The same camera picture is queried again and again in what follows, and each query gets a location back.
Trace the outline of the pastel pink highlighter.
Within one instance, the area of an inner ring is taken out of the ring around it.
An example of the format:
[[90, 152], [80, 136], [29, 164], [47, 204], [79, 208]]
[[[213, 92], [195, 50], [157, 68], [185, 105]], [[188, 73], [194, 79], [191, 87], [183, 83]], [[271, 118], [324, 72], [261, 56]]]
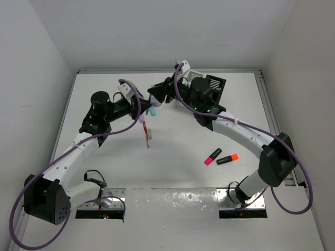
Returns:
[[139, 117], [139, 122], [140, 122], [140, 123], [144, 123], [144, 122], [145, 122], [144, 114], [141, 114], [141, 115], [140, 115], [140, 117]]

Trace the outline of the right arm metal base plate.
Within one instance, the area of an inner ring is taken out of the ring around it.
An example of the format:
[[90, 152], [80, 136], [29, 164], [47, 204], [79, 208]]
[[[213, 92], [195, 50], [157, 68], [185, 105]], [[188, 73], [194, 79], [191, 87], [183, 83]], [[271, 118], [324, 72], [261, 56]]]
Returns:
[[235, 195], [233, 188], [217, 188], [217, 201], [220, 211], [238, 210], [244, 207], [246, 210], [265, 210], [265, 201], [263, 192], [259, 191], [254, 194], [250, 199], [242, 204]]

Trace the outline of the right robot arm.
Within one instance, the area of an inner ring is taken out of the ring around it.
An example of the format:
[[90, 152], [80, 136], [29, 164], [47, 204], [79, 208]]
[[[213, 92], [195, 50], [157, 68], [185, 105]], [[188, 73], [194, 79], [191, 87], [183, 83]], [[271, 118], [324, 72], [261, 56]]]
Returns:
[[196, 77], [188, 85], [168, 77], [153, 85], [148, 93], [159, 103], [176, 99], [193, 109], [196, 121], [210, 131], [220, 133], [244, 146], [259, 159], [259, 166], [240, 181], [231, 201], [243, 204], [254, 194], [268, 187], [278, 187], [297, 166], [290, 137], [285, 133], [271, 135], [239, 121], [218, 102], [220, 87], [212, 88], [213, 77]]

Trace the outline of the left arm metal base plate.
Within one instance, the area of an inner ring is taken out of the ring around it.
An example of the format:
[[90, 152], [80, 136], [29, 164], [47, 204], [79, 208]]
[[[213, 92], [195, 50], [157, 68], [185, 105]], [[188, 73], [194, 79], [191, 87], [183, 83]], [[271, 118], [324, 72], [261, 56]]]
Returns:
[[101, 197], [105, 197], [101, 201], [88, 202], [78, 206], [78, 210], [104, 210], [104, 211], [116, 211], [123, 210], [124, 202], [126, 200], [126, 189], [125, 188], [106, 188]]

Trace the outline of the red gel pen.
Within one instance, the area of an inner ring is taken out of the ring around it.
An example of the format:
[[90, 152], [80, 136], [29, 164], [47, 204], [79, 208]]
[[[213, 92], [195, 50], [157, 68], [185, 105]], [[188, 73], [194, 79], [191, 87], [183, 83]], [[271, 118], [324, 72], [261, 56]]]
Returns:
[[145, 136], [146, 136], [146, 144], [147, 144], [147, 148], [149, 148], [150, 145], [149, 145], [149, 137], [148, 137], [148, 130], [147, 130], [146, 122], [144, 121], [144, 122], [142, 123], [142, 125], [143, 125], [144, 133], [145, 133]]

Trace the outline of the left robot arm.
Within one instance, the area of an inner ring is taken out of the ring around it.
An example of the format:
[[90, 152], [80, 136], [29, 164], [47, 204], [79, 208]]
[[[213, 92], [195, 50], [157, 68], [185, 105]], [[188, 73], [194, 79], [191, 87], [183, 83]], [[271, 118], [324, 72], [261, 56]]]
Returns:
[[111, 133], [111, 122], [127, 115], [136, 121], [152, 106], [130, 88], [120, 93], [121, 98], [112, 102], [107, 92], [95, 92], [82, 126], [66, 152], [41, 174], [26, 179], [24, 211], [27, 214], [59, 225], [72, 209], [101, 197], [106, 187], [104, 181], [86, 177], [77, 186], [69, 187], [69, 183], [85, 160], [105, 142]]

